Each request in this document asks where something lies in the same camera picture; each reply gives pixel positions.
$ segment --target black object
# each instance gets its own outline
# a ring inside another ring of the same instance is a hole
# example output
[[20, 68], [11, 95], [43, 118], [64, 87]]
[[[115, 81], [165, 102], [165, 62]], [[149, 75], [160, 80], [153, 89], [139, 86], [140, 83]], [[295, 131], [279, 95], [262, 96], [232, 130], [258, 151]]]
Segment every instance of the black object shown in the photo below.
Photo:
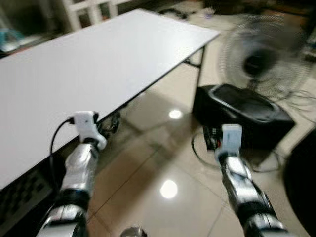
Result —
[[102, 123], [98, 124], [98, 131], [106, 139], [109, 139], [111, 134], [115, 134], [118, 131], [119, 124], [120, 124], [120, 112], [115, 112], [112, 115], [111, 123], [105, 129], [102, 128]]
[[204, 0], [204, 8], [212, 7], [216, 14], [238, 14], [243, 12], [241, 0]]
[[90, 195], [84, 190], [66, 189], [63, 190], [56, 201], [55, 207], [75, 205], [79, 206], [85, 211], [88, 210]]
[[247, 57], [243, 64], [244, 71], [256, 80], [262, 73], [277, 63], [278, 55], [268, 49], [258, 49]]
[[222, 130], [220, 128], [203, 127], [204, 140], [208, 151], [216, 150], [221, 143], [223, 137]]
[[274, 217], [277, 217], [275, 211], [273, 210], [272, 206], [266, 206], [258, 201], [253, 202], [247, 202], [242, 204], [237, 212], [237, 217], [239, 219], [239, 222], [242, 226], [245, 226], [246, 222], [249, 220], [250, 217], [253, 217], [257, 214], [270, 214]]
[[240, 124], [243, 148], [273, 149], [295, 125], [277, 104], [229, 84], [198, 87], [193, 114], [203, 126], [211, 128]]
[[175, 14], [177, 17], [179, 17], [180, 19], [182, 20], [187, 20], [189, 18], [189, 15], [192, 15], [195, 13], [195, 11], [192, 11], [192, 12], [181, 12], [177, 9], [174, 9], [174, 8], [170, 8], [170, 9], [165, 9], [165, 10], [161, 10], [159, 12], [159, 14], [161, 15], [165, 15], [167, 13], [173, 13]]
[[284, 169], [284, 184], [291, 206], [312, 237], [316, 237], [315, 226], [315, 165], [316, 128], [293, 150]]
[[6, 57], [6, 56], [8, 56], [8, 54], [5, 53], [5, 52], [3, 52], [3, 51], [0, 49], [0, 59], [4, 58], [4, 57]]

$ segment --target black box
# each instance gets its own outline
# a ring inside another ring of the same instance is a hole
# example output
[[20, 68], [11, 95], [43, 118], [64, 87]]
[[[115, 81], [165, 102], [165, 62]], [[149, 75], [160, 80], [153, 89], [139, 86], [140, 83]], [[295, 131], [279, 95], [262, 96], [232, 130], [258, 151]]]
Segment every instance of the black box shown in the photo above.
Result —
[[198, 87], [193, 115], [203, 125], [242, 126], [242, 148], [273, 149], [295, 125], [279, 105], [248, 89], [232, 85]]

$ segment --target wire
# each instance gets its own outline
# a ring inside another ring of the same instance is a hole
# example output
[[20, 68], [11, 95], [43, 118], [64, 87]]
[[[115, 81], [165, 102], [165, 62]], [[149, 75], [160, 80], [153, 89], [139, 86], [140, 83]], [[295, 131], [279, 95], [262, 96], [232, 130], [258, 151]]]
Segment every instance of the wire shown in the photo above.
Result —
[[58, 133], [58, 131], [62, 128], [63, 125], [65, 125], [66, 123], [71, 123], [72, 122], [72, 118], [69, 118], [65, 121], [63, 121], [58, 128], [56, 129], [56, 131], [54, 132], [54, 135], [51, 139], [50, 142], [50, 149], [49, 149], [49, 167], [50, 167], [50, 172], [51, 172], [51, 177], [52, 177], [52, 181], [53, 181], [53, 185], [54, 185], [54, 190], [56, 193], [59, 193], [59, 186], [56, 180], [56, 176], [55, 176], [55, 169], [54, 169], [54, 157], [53, 157], [53, 146], [54, 146], [54, 141], [56, 138], [56, 135]]
[[[304, 99], [304, 103], [294, 102], [293, 98]], [[316, 106], [316, 97], [314, 97], [310, 92], [306, 90], [296, 90], [292, 91], [290, 96], [286, 100], [287, 105], [294, 109], [298, 115], [303, 117], [309, 122], [316, 123], [316, 120], [310, 119], [304, 113], [313, 112], [315, 111]]]
[[260, 169], [257, 169], [255, 168], [252, 164], [249, 164], [249, 166], [251, 167], [252, 171], [255, 172], [255, 173], [269, 173], [269, 172], [274, 172], [274, 171], [278, 171], [280, 170], [281, 168], [281, 162], [280, 162], [280, 155], [278, 153], [275, 152], [275, 150], [272, 151], [274, 154], [275, 154], [275, 157], [276, 157], [276, 161], [277, 161], [277, 168], [273, 168], [273, 169], [265, 169], [265, 170], [260, 170]]
[[208, 167], [210, 167], [210, 168], [220, 170], [220, 167], [219, 167], [219, 166], [214, 165], [214, 164], [210, 164], [210, 163], [204, 161], [204, 160], [198, 155], [198, 153], [197, 153], [197, 151], [196, 151], [196, 149], [195, 149], [195, 147], [194, 147], [194, 141], [195, 141], [196, 137], [197, 137], [198, 135], [201, 135], [201, 134], [203, 134], [203, 133], [202, 133], [202, 132], [197, 132], [196, 134], [193, 135], [193, 137], [192, 137], [192, 139], [191, 139], [191, 147], [192, 147], [192, 150], [193, 150], [194, 154], [196, 155], [197, 159], [198, 159], [202, 164], [204, 164], [204, 165], [206, 165], [206, 166], [208, 166]]

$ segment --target black cable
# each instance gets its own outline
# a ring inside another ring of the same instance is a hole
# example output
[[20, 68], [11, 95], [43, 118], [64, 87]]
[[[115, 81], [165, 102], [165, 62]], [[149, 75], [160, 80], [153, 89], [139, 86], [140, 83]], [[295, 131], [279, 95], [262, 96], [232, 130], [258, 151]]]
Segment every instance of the black cable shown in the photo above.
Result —
[[274, 172], [274, 171], [280, 170], [280, 168], [282, 166], [280, 159], [279, 159], [280, 155], [278, 153], [276, 153], [274, 150], [272, 152], [276, 155], [277, 168], [260, 170], [260, 169], [255, 168], [252, 164], [248, 163], [250, 165], [252, 171], [255, 173], [269, 173], [269, 172]]
[[195, 11], [186, 13], [186, 12], [181, 12], [181, 11], [179, 11], [177, 9], [171, 8], [171, 9], [161, 10], [159, 12], [159, 14], [161, 14], [161, 15], [165, 15], [167, 13], [174, 13], [180, 19], [185, 20], [185, 19], [187, 19], [189, 17], [189, 15], [195, 14]]
[[54, 169], [54, 157], [53, 157], [53, 146], [54, 146], [54, 141], [55, 141], [55, 138], [56, 138], [56, 135], [58, 133], [58, 131], [62, 128], [63, 125], [65, 125], [66, 123], [73, 123], [73, 118], [69, 118], [65, 121], [63, 121], [59, 126], [58, 128], [56, 129], [56, 131], [54, 132], [54, 135], [51, 139], [51, 142], [50, 142], [50, 149], [49, 149], [49, 166], [50, 166], [50, 172], [51, 172], [51, 178], [52, 178], [52, 181], [53, 181], [53, 186], [54, 186], [54, 190], [56, 193], [59, 193], [59, 186], [58, 186], [58, 183], [57, 183], [57, 180], [56, 180], [56, 176], [55, 176], [55, 169]]
[[[299, 99], [305, 99], [307, 102], [306, 103], [295, 103], [293, 102], [293, 98], [299, 98]], [[306, 90], [295, 90], [292, 91], [290, 96], [287, 98], [286, 100], [287, 105], [294, 109], [298, 115], [300, 115], [301, 117], [303, 117], [304, 119], [312, 122], [312, 123], [316, 123], [316, 120], [312, 120], [310, 118], [308, 118], [304, 112], [312, 112], [311, 108], [307, 108], [308, 106], [316, 106], [316, 97], [314, 97], [310, 92], [306, 91]]]
[[197, 151], [196, 151], [196, 149], [195, 149], [195, 147], [194, 147], [194, 140], [195, 140], [195, 138], [196, 138], [198, 135], [200, 135], [200, 134], [203, 134], [203, 133], [202, 133], [202, 132], [198, 132], [198, 133], [194, 134], [193, 137], [192, 137], [192, 139], [191, 139], [191, 147], [192, 147], [192, 150], [193, 150], [194, 154], [196, 155], [197, 159], [198, 159], [202, 164], [204, 164], [204, 165], [206, 165], [206, 166], [208, 166], [208, 167], [210, 167], [210, 168], [219, 170], [219, 169], [220, 169], [219, 166], [214, 165], [214, 164], [210, 164], [210, 163], [204, 161], [204, 160], [198, 155], [198, 153], [197, 153]]

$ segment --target tile floor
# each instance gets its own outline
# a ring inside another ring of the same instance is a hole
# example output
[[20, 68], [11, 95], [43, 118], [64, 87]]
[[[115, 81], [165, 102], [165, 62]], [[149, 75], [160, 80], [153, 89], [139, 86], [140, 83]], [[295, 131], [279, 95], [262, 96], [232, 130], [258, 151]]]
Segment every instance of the tile floor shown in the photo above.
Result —
[[[192, 4], [177, 6], [200, 7]], [[220, 48], [227, 30], [240, 21], [240, 16], [190, 18], [192, 24], [223, 30], [207, 47], [201, 84], [221, 81], [217, 73]], [[191, 116], [197, 73], [191, 66], [180, 65], [122, 111], [119, 131], [100, 155], [88, 212], [92, 237], [118, 237], [134, 225], [142, 226], [151, 237], [243, 236], [227, 204], [220, 172], [202, 165], [192, 152], [191, 137], [201, 130]], [[170, 119], [168, 113], [174, 109], [183, 112], [180, 119]], [[285, 154], [313, 126], [295, 111], [289, 112], [298, 124], [279, 145]], [[198, 150], [205, 150], [201, 138], [197, 145]], [[288, 229], [308, 237], [287, 201], [281, 171], [254, 173], [253, 177]]]

